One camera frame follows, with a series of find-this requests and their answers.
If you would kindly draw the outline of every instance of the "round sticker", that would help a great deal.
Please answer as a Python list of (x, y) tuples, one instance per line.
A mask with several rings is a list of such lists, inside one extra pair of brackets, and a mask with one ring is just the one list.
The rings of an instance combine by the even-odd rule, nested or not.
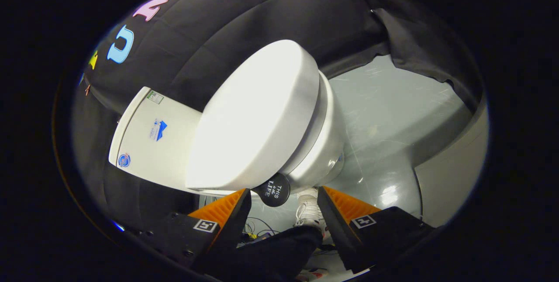
[(118, 165), (122, 167), (130, 165), (130, 155), (128, 153), (120, 155), (120, 157), (118, 157)]

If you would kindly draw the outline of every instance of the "pink letter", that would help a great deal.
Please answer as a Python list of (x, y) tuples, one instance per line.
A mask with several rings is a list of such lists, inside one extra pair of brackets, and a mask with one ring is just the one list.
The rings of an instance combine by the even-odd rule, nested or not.
[(161, 5), (168, 1), (169, 0), (151, 0), (149, 2), (146, 2), (142, 7), (140, 7), (138, 10), (136, 10), (136, 12), (134, 12), (134, 15), (132, 15), (132, 17), (136, 15), (142, 15), (145, 16), (145, 21), (148, 22), (159, 11), (158, 5)]

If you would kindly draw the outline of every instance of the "white toilet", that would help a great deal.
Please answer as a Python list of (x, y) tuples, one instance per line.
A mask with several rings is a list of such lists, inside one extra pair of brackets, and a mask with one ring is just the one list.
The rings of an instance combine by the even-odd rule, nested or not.
[(296, 193), (338, 176), (344, 142), (330, 83), (307, 51), (283, 40), (242, 63), (203, 113), (142, 88), (108, 158), (132, 175), (195, 194), (253, 189), (278, 172)]

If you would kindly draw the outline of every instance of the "shoe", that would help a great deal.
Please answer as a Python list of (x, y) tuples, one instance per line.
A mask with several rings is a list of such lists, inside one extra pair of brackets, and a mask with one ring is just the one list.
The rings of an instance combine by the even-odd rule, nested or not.
[(318, 189), (309, 188), (297, 193), (299, 208), (295, 212), (294, 226), (312, 226), (320, 230), (323, 240), (330, 237), (330, 232), (324, 222), (324, 217), (318, 207)]

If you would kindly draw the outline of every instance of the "toilet lid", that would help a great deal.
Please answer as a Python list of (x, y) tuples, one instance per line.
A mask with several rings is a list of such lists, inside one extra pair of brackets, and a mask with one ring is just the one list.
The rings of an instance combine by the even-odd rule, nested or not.
[(276, 41), (254, 53), (206, 105), (186, 187), (239, 190), (264, 183), (299, 145), (318, 90), (316, 62), (294, 41)]

